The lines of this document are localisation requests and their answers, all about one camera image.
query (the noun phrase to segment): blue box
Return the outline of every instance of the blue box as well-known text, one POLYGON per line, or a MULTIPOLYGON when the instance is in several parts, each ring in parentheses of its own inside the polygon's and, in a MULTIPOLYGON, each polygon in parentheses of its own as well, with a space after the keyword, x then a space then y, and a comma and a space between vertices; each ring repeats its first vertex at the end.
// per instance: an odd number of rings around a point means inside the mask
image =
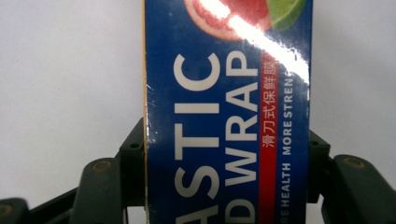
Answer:
POLYGON ((145 1, 149 223, 304 223, 311 29, 310 0, 145 1))

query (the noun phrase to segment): letter s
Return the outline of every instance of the letter s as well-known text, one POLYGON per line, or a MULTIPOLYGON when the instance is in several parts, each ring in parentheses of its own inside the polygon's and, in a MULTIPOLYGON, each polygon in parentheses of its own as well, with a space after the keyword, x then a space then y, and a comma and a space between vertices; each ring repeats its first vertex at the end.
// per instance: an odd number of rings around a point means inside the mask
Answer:
POLYGON ((182 168, 178 168, 175 175, 175 187, 177 192, 181 196, 185 198, 190 198, 194 196, 195 193, 198 191, 204 177, 208 176, 211 179, 212 183, 210 185, 210 189, 209 192, 207 193, 207 196, 209 196, 209 198, 211 199, 214 199, 216 197, 219 191, 219 175, 215 169, 213 169, 210 166, 201 166, 195 172, 191 184, 187 188, 185 188, 182 183, 183 175, 185 173, 186 172, 182 168))

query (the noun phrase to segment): grapefruit slice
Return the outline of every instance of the grapefruit slice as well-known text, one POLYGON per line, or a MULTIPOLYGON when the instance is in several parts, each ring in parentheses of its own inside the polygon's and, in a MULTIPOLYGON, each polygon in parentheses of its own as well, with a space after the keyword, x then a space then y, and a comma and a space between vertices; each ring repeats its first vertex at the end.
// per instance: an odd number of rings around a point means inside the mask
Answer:
POLYGON ((265 32, 271 27, 266 0, 184 0, 192 20, 210 35, 241 40, 228 23, 234 16, 265 32))
POLYGON ((210 35, 225 40, 244 39, 230 25, 234 17, 261 32, 289 29, 306 0, 184 0, 192 20, 210 35))

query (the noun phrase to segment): red stripe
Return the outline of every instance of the red stripe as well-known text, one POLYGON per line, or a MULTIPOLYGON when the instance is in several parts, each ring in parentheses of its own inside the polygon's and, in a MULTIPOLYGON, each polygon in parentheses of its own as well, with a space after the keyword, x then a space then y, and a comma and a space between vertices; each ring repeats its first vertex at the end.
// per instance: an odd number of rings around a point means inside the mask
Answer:
POLYGON ((262 54, 259 223, 275 223, 278 64, 262 54))

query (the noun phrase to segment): black plastic part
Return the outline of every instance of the black plastic part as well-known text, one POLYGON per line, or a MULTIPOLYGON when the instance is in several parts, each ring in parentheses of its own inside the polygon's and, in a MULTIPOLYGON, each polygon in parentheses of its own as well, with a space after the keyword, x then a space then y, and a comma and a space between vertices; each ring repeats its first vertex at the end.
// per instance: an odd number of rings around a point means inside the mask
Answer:
POLYGON ((82 173, 70 223, 121 224, 123 212, 119 161, 92 161, 82 173))
POLYGON ((68 223, 76 193, 77 189, 69 190, 31 210, 32 223, 68 223))
POLYGON ((0 201, 0 223, 27 224, 29 208, 24 199, 11 198, 0 201))
POLYGON ((144 125, 139 120, 116 156, 120 160, 126 206, 145 205, 144 125))
POLYGON ((396 224, 396 193, 370 162, 340 155, 329 171, 322 190, 326 224, 396 224))
POLYGON ((320 194, 320 185, 323 182, 324 168, 330 153, 330 145, 317 134, 309 134, 309 172, 307 202, 317 203, 320 194))

